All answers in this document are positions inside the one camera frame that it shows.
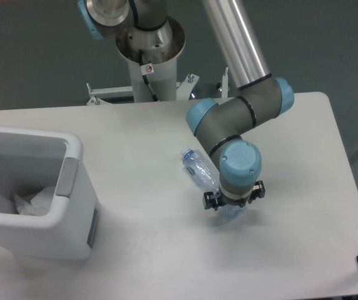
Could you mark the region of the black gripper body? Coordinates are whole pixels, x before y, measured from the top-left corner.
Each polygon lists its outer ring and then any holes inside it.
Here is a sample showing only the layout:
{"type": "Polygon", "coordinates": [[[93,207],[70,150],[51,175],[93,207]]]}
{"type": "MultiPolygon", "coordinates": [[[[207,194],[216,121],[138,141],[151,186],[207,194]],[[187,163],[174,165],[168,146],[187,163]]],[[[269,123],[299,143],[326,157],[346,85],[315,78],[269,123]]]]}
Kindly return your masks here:
{"type": "Polygon", "coordinates": [[[246,203],[251,199],[252,189],[245,192],[244,194],[233,194],[229,191],[226,191],[223,187],[219,188],[219,198],[220,202],[223,202],[226,205],[239,206],[243,208],[246,203]]]}

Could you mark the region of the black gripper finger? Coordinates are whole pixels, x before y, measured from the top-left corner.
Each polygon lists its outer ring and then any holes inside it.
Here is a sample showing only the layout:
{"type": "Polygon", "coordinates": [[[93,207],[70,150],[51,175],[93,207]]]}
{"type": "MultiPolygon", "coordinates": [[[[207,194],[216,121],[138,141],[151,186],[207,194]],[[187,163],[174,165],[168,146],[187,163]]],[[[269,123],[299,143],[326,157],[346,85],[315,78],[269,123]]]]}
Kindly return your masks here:
{"type": "Polygon", "coordinates": [[[249,198],[249,203],[252,203],[256,199],[264,198],[266,189],[263,181],[256,181],[249,198]]]}
{"type": "Polygon", "coordinates": [[[219,192],[205,192],[202,201],[205,210],[212,208],[214,210],[217,210],[219,207],[222,206],[222,197],[219,192]]]}

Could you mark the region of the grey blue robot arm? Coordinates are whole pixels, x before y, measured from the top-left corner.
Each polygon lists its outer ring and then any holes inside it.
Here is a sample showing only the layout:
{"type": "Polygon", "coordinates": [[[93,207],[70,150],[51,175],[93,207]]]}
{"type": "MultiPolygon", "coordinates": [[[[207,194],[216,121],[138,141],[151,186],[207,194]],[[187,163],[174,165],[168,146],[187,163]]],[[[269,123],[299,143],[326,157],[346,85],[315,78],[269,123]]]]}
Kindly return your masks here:
{"type": "MultiPolygon", "coordinates": [[[[167,14],[165,1],[79,1],[78,6],[93,38],[115,35],[135,102],[178,100],[177,58],[185,35],[167,14]]],[[[288,111],[294,92],[285,79],[272,77],[240,1],[204,1],[203,6],[238,94],[223,104],[196,101],[186,122],[219,171],[218,187],[204,194],[204,207],[242,208],[265,194],[258,179],[261,154],[242,135],[288,111]]]]}

